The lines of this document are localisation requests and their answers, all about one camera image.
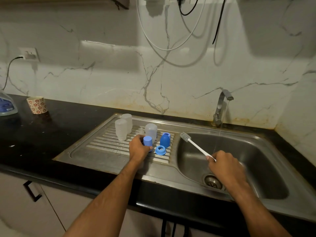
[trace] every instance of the drain strainer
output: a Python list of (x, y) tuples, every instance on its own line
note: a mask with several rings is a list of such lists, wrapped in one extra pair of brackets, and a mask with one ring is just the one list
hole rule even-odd
[(204, 178), (204, 183), (216, 189), (222, 189), (222, 183), (216, 178), (215, 175), (207, 175)]

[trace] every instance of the person's left hand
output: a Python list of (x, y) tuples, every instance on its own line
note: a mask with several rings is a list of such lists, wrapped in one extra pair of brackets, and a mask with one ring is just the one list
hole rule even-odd
[(144, 137), (144, 135), (136, 135), (129, 144), (130, 161), (135, 161), (138, 165), (145, 159), (148, 152), (153, 148), (152, 146), (144, 146), (141, 143), (141, 140)]

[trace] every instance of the faucet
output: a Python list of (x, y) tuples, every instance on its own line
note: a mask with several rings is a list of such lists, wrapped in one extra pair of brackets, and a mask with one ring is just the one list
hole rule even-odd
[(232, 94), (228, 90), (222, 89), (222, 88), (221, 88), (221, 90), (222, 90), (222, 92), (219, 95), (216, 112), (213, 115), (213, 121), (211, 123), (212, 126), (219, 126), (222, 123), (222, 121), (221, 121), (221, 111), (222, 111), (224, 98), (226, 97), (227, 100), (233, 100), (234, 99), (234, 97), (232, 96)]

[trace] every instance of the hand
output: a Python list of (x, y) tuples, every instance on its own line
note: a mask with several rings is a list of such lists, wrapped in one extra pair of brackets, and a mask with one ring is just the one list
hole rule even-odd
[(134, 161), (137, 165), (140, 165), (142, 161), (145, 159), (146, 155), (150, 150), (152, 150), (152, 146), (144, 146), (141, 143), (141, 140), (144, 138), (144, 135), (136, 135), (130, 141), (130, 161)]
[(216, 159), (216, 162), (213, 158), (206, 156), (210, 170), (222, 182), (235, 200), (244, 191), (252, 192), (246, 180), (244, 167), (231, 153), (220, 150), (212, 156)]

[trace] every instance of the marble wall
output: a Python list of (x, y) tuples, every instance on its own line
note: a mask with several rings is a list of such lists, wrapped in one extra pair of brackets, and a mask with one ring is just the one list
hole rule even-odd
[(276, 131), (316, 166), (316, 55), (281, 115)]
[[(274, 128), (315, 53), (316, 0), (227, 0), (215, 45), (222, 0), (207, 2), (194, 35), (170, 52), (149, 45), (134, 0), (130, 10), (3, 8), (0, 83), (18, 47), (36, 47), (40, 62), (14, 61), (7, 93), (212, 120), (223, 87), (235, 98), (225, 122)], [(176, 4), (141, 5), (140, 14), (150, 39), (172, 48), (201, 6), (183, 18)]]

